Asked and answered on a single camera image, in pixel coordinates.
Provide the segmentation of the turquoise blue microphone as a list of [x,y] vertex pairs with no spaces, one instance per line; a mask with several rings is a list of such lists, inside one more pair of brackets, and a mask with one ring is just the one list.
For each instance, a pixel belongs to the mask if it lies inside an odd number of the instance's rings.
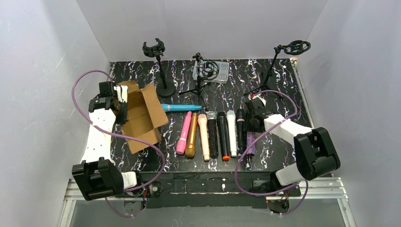
[[161,104],[163,110],[167,112],[185,112],[185,111],[199,111],[202,109],[201,105],[174,105],[174,104]]

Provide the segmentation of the purple glitter microphone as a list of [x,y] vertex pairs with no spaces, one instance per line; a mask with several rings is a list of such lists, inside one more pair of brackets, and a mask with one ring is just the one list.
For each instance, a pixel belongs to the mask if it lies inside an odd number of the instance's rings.
[[247,147],[249,148],[249,151],[247,155],[249,157],[253,157],[256,153],[256,148],[255,145],[251,145],[253,141],[255,140],[255,133],[254,132],[247,132]]

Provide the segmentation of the black round-base microphone stand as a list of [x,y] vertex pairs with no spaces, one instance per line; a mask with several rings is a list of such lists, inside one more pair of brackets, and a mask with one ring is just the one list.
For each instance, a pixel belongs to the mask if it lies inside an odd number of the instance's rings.
[[169,98],[175,94],[176,86],[171,82],[166,80],[165,72],[162,68],[161,56],[164,56],[165,45],[159,39],[155,38],[157,42],[154,46],[147,46],[147,42],[143,43],[142,50],[145,56],[150,58],[156,58],[157,65],[159,66],[160,82],[158,82],[156,87],[156,93],[161,98]]

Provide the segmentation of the black white-banded microphone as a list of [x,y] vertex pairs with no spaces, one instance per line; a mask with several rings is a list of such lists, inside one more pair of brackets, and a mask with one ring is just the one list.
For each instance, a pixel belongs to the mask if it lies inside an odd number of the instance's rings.
[[236,130],[238,153],[243,154],[247,146],[247,138],[245,129],[245,110],[242,108],[236,111]]

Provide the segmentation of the brown cardboard box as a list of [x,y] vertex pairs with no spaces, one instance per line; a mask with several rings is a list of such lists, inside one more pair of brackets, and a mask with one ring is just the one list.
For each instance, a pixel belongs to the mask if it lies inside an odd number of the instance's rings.
[[134,137],[152,145],[162,138],[159,128],[169,119],[158,99],[155,86],[150,83],[140,88],[135,81],[124,81],[119,85],[128,87],[128,121],[122,126],[124,135]]

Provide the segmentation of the white microphone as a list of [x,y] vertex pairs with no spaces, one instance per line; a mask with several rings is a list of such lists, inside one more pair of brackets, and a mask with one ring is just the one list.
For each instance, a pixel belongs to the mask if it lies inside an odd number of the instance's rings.
[[236,131],[235,131],[235,112],[228,111],[226,113],[227,117],[227,126],[228,126],[228,135],[229,135],[229,146],[231,157],[237,157],[237,143],[236,143]]

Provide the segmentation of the black glitter silver-mesh microphone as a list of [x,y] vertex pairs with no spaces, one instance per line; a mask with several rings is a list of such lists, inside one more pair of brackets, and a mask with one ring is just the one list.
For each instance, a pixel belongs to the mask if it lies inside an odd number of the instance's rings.
[[217,113],[209,111],[207,113],[207,131],[209,140],[209,152],[212,159],[218,158],[218,134],[217,134]]

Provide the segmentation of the gold microphone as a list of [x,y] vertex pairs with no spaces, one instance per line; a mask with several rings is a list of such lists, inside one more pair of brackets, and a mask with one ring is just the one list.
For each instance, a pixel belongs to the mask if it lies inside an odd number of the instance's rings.
[[185,148],[185,155],[193,158],[196,152],[196,130],[198,125],[198,114],[193,113],[187,137],[187,145]]

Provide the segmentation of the pink microphone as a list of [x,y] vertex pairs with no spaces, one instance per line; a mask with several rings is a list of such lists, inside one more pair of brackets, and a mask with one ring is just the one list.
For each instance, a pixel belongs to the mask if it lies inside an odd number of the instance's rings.
[[182,131],[176,147],[176,153],[179,155],[182,155],[185,152],[191,119],[192,119],[192,111],[189,111],[184,119]]

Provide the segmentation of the beige microphone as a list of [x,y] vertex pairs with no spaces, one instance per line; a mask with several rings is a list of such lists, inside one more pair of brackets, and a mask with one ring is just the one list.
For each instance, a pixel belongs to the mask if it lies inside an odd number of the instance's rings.
[[209,151],[209,140],[208,140],[208,132],[207,132],[207,117],[205,114],[199,114],[198,116],[198,126],[200,129],[200,139],[202,146],[202,155],[204,161],[210,160],[210,151]]

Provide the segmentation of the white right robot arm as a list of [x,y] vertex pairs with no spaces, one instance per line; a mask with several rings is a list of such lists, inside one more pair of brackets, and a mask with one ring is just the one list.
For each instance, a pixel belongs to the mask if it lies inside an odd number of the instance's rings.
[[247,101],[245,106],[247,131],[269,131],[294,147],[295,163],[273,172],[270,188],[276,190],[303,180],[313,180],[340,168],[340,159],[325,128],[313,129],[286,120],[281,114],[268,111],[259,98]]

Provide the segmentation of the black orange-tipped microphone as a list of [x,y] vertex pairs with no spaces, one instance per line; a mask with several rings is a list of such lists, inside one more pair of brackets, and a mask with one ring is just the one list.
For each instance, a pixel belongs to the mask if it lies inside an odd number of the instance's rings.
[[224,112],[218,112],[217,114],[217,126],[220,140],[220,149],[223,161],[230,159],[229,141],[227,133],[227,121]]

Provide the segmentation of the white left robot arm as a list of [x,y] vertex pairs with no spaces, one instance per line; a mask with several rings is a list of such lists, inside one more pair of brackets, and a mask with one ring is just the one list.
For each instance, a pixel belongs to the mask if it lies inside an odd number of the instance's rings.
[[128,87],[114,82],[99,83],[99,94],[90,100],[86,149],[72,175],[87,201],[120,195],[138,184],[135,172],[120,172],[111,159],[111,132],[115,124],[127,122]]

